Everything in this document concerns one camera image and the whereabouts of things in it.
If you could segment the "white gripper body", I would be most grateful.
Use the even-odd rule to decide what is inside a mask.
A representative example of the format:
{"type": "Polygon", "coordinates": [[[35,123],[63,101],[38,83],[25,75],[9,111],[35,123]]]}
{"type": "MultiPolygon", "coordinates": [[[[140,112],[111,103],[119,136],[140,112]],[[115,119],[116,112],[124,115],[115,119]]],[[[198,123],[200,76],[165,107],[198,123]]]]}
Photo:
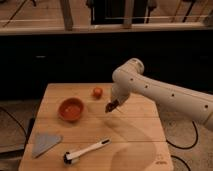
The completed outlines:
{"type": "Polygon", "coordinates": [[[114,83],[111,87],[110,100],[112,102],[117,101],[119,104],[123,104],[130,97],[130,92],[114,83]]]}

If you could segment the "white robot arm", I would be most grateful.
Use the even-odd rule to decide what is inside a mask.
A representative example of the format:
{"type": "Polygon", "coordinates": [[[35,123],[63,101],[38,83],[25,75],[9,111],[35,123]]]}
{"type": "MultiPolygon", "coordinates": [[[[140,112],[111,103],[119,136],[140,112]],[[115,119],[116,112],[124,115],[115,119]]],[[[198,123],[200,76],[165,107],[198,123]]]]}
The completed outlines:
{"type": "Polygon", "coordinates": [[[144,65],[138,58],[129,59],[113,71],[106,112],[121,106],[135,93],[174,108],[213,131],[213,95],[157,81],[143,76],[143,72],[144,65]]]}

